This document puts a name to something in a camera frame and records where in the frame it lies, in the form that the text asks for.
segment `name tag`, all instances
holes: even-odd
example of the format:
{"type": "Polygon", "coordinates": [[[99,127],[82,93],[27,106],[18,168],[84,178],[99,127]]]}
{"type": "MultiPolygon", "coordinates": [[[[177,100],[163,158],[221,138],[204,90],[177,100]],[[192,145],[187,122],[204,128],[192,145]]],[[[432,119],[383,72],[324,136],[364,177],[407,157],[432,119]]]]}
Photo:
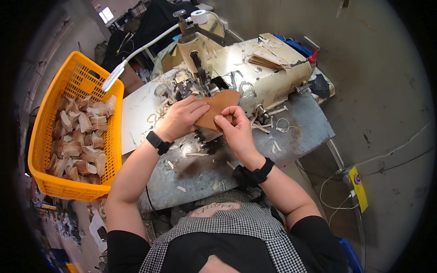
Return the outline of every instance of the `name tag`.
{"type": "Polygon", "coordinates": [[[232,211],[241,209],[240,203],[212,203],[191,212],[190,217],[212,217],[218,211],[232,211]]]}

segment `stack of leather pieces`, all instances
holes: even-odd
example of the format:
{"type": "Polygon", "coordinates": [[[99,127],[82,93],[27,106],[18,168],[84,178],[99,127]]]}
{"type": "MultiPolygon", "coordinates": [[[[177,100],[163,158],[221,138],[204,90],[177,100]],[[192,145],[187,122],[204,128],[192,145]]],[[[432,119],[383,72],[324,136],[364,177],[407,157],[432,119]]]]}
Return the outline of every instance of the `stack of leather pieces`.
{"type": "Polygon", "coordinates": [[[260,50],[252,53],[252,57],[249,59],[249,62],[278,71],[291,68],[291,66],[283,58],[273,56],[260,50]]]}
{"type": "MultiPolygon", "coordinates": [[[[227,89],[215,92],[213,97],[204,97],[201,100],[205,101],[210,108],[194,125],[219,132],[221,128],[214,122],[214,117],[221,115],[226,107],[238,105],[240,94],[235,90],[227,89]]],[[[225,118],[232,122],[232,115],[227,115],[225,118]]]]}

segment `machine knob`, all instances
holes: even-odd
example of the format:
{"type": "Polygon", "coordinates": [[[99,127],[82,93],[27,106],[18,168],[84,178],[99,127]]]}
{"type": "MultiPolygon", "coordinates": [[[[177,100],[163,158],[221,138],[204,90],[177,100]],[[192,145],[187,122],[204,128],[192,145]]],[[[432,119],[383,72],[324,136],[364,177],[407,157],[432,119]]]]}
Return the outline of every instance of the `machine knob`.
{"type": "Polygon", "coordinates": [[[179,21],[183,21],[184,20],[184,15],[187,14],[186,10],[178,10],[173,12],[173,17],[178,18],[179,17],[179,21]]]}

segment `gingham apron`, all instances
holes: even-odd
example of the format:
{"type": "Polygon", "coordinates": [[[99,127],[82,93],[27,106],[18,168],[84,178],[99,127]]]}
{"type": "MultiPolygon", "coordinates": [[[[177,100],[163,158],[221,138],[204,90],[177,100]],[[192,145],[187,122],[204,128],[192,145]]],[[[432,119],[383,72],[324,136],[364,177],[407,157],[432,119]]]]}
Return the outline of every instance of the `gingham apron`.
{"type": "Polygon", "coordinates": [[[232,189],[196,201],[198,208],[188,213],[181,206],[174,207],[171,217],[173,228],[153,242],[139,272],[160,272],[170,241],[192,232],[229,233],[259,238],[266,243],[278,272],[307,272],[283,225],[271,215],[271,202],[265,196],[260,197],[260,193],[259,188],[248,187],[247,192],[232,189]],[[219,210],[208,218],[194,217],[199,211],[208,208],[230,206],[238,209],[219,210]]]}

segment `white lamp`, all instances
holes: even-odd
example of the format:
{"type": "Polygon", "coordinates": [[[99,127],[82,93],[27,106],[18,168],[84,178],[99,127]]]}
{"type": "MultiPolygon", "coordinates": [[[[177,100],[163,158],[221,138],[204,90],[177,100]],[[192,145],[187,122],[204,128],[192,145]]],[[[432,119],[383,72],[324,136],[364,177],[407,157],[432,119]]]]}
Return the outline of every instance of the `white lamp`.
{"type": "MultiPolygon", "coordinates": [[[[188,17],[187,19],[185,19],[187,22],[192,22],[191,17],[188,17]]],[[[103,82],[102,85],[102,90],[104,92],[107,92],[111,86],[115,83],[115,81],[118,79],[118,77],[121,75],[121,73],[123,73],[125,66],[128,64],[128,61],[130,59],[132,59],[135,55],[137,55],[138,53],[140,53],[141,51],[143,51],[144,49],[152,46],[153,44],[155,44],[157,41],[161,40],[164,36],[166,36],[167,34],[169,34],[170,32],[172,32],[173,30],[177,29],[179,27],[179,24],[175,24],[174,26],[172,26],[171,28],[167,29],[165,32],[163,32],[161,35],[159,35],[158,37],[156,37],[155,39],[151,40],[150,42],[148,42],[147,44],[143,45],[142,47],[140,47],[139,49],[135,50],[134,52],[132,52],[132,54],[130,54],[125,60],[123,60],[118,66],[116,66],[114,68],[114,70],[111,72],[111,74],[109,75],[109,77],[103,82]]]]}

